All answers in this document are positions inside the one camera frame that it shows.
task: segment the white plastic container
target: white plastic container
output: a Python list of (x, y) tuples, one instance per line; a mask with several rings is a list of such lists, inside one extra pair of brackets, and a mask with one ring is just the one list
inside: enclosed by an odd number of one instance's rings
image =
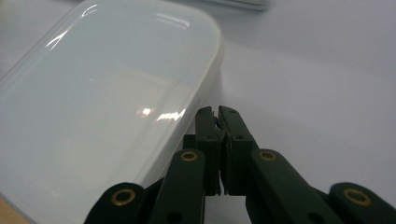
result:
[(222, 61), (219, 27), (163, 1), (86, 0), (0, 80), (0, 192), (82, 223), (120, 182), (160, 177)]

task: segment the white surface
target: white surface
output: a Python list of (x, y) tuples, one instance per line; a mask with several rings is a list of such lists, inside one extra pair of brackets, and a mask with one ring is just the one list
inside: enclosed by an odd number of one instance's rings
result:
[(37, 223), (82, 223), (109, 187), (150, 186), (222, 56), (198, 10), (78, 5), (0, 81), (0, 192)]
[[(237, 109), (259, 146), (312, 186), (355, 182), (396, 206), (395, 1), (271, 0), (262, 13), (177, 2), (211, 14), (225, 38), (222, 75), (203, 105)], [(77, 2), (0, 3), (6, 72)], [(243, 199), (229, 196), (206, 198), (205, 218), (248, 223)]]

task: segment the black mechanical linkage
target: black mechanical linkage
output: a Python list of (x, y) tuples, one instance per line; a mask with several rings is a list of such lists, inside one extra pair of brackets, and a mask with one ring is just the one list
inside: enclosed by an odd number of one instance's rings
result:
[(85, 223), (202, 224), (205, 196), (246, 196), (253, 224), (396, 223), (396, 210), (370, 190), (333, 185), (327, 195), (312, 188), (278, 152), (259, 149), (239, 113), (210, 107), (195, 117), (164, 179), (147, 189), (122, 183), (108, 189)]

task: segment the white table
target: white table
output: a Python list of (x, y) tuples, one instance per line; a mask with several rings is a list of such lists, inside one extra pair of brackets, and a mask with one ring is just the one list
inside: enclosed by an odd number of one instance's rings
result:
[[(0, 0), (0, 77), (78, 0)], [(238, 110), (260, 147), (313, 187), (354, 182), (396, 206), (396, 2), (202, 2), (225, 39), (203, 104)], [(248, 223), (242, 197), (206, 198), (205, 223)]]

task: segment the white lid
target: white lid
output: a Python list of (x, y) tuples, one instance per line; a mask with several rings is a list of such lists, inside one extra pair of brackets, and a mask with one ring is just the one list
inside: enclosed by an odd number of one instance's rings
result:
[(82, 223), (120, 182), (160, 177), (222, 61), (219, 27), (163, 1), (87, 0), (0, 80), (0, 192)]

